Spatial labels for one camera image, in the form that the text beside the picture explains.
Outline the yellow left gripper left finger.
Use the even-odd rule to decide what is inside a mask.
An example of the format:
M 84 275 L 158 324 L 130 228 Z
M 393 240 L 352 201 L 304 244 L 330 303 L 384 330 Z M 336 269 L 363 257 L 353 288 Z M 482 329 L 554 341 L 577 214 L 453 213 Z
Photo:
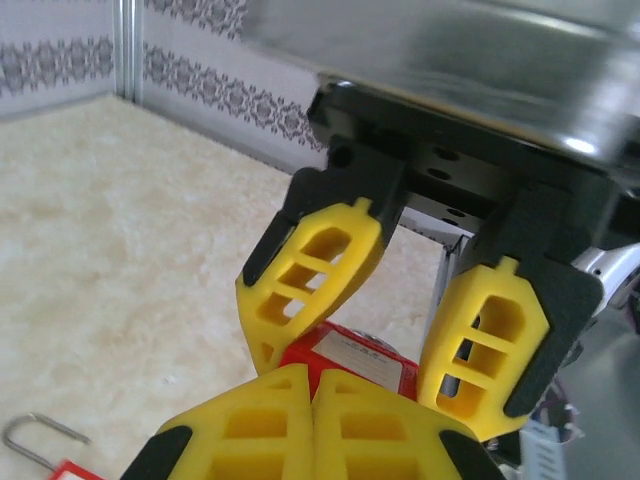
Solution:
M 292 364 L 167 421 L 124 479 L 311 479 L 308 368 Z

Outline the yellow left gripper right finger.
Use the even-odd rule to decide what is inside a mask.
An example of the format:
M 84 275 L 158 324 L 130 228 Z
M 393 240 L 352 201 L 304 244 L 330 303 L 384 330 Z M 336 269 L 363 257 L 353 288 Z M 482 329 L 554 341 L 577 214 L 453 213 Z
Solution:
M 462 423 L 342 370 L 313 400 L 316 479 L 501 479 Z

